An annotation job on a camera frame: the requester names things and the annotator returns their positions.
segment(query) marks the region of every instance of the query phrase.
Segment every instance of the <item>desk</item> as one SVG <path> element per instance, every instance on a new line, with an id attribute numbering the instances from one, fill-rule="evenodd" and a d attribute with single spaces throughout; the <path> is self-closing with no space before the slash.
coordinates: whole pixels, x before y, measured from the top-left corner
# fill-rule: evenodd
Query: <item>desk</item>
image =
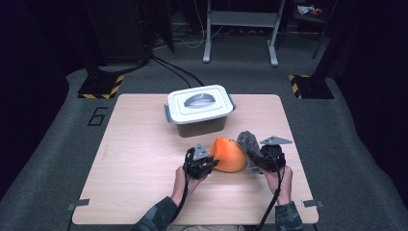
<path id="1" fill-rule="evenodd" d="M 273 28 L 270 40 L 267 46 L 269 51 L 270 64 L 278 66 L 276 52 L 274 48 L 276 35 L 282 18 L 282 11 L 285 6 L 285 0 L 280 0 L 279 10 L 277 13 L 248 13 L 248 12 L 221 12 L 212 11 L 211 0 L 208 0 L 207 6 L 207 39 L 204 50 L 203 62 L 209 63 L 211 56 L 211 26 L 251 26 L 251 27 L 268 27 Z"/>
<path id="2" fill-rule="evenodd" d="M 237 109 L 223 131 L 181 138 L 175 124 L 165 119 L 167 94 L 121 94 L 96 153 L 80 199 L 88 206 L 75 209 L 75 224 L 133 224 L 155 203 L 170 195 L 174 172 L 186 151 L 200 142 L 209 147 L 217 136 L 236 139 L 250 131 L 258 141 L 277 136 L 293 140 L 277 95 L 232 94 Z M 317 209 L 304 208 L 313 199 L 293 143 L 282 149 L 293 169 L 293 201 L 304 223 L 319 219 Z M 243 169 L 235 173 L 214 170 L 187 197 L 177 225 L 258 224 L 272 199 L 263 175 Z M 267 223 L 274 223 L 274 210 Z"/>

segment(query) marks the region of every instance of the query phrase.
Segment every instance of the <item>person's left hand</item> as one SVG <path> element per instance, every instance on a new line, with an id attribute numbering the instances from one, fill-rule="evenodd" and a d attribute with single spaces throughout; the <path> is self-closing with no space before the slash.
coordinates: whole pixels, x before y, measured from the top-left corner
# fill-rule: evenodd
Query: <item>person's left hand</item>
<path id="1" fill-rule="evenodd" d="M 203 182 L 206 178 L 207 178 L 207 175 L 204 177 L 201 177 L 200 179 L 190 178 L 189 194 L 194 193 L 198 185 L 201 182 Z M 178 167 L 176 169 L 176 179 L 174 180 L 173 194 L 170 197 L 177 206 L 180 205 L 180 202 L 183 198 L 185 183 L 186 183 L 186 180 L 185 180 L 185 173 L 184 173 L 183 167 Z"/>

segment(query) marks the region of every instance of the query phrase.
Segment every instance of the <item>white lid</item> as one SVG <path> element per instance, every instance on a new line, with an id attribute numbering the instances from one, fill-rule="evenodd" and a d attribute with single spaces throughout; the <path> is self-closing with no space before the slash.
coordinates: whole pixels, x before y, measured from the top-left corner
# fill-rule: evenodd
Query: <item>white lid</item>
<path id="1" fill-rule="evenodd" d="M 234 111 L 229 95 L 220 85 L 177 90 L 167 101 L 171 120 L 177 124 L 228 116 Z"/>

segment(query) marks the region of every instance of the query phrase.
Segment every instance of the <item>plastic container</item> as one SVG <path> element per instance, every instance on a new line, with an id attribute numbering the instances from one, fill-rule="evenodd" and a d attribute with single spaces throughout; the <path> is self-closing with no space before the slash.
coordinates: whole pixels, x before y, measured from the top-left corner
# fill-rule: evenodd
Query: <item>plastic container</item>
<path id="1" fill-rule="evenodd" d="M 225 88 L 212 85 L 177 90 L 167 97 L 165 114 L 175 123 L 180 137 L 195 137 L 222 131 L 236 105 Z"/>

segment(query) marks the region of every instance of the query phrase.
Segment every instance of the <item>hand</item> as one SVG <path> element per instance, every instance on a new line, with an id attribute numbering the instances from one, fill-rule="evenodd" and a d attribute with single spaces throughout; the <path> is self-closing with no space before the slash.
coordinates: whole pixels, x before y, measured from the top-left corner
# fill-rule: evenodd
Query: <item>hand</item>
<path id="1" fill-rule="evenodd" d="M 190 178 L 188 194 L 194 193 L 197 186 L 201 182 L 203 182 L 206 178 L 207 176 L 201 177 L 200 179 Z M 170 197 L 177 206 L 180 205 L 180 202 L 183 198 L 185 183 L 186 181 L 185 181 L 185 173 L 184 173 L 183 167 L 178 167 L 176 169 L 176 179 L 174 180 L 173 194 Z"/>
<path id="2" fill-rule="evenodd" d="M 275 193 L 278 188 L 278 173 L 277 172 L 270 172 L 260 168 L 261 172 L 267 178 L 269 189 L 272 193 Z M 293 178 L 293 171 L 289 166 L 285 166 L 279 169 L 281 177 L 283 176 L 282 183 L 281 183 L 281 192 L 279 193 L 277 203 L 278 205 L 285 205 L 292 202 L 292 178 Z"/>

